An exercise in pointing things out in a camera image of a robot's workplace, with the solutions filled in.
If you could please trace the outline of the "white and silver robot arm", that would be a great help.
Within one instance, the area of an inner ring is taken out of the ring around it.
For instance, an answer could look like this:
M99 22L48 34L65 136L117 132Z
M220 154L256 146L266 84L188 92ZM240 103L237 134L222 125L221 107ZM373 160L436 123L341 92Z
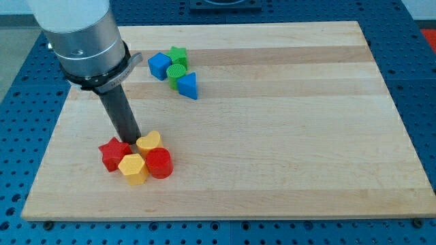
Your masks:
M100 76L126 55L109 0L28 0L64 70Z

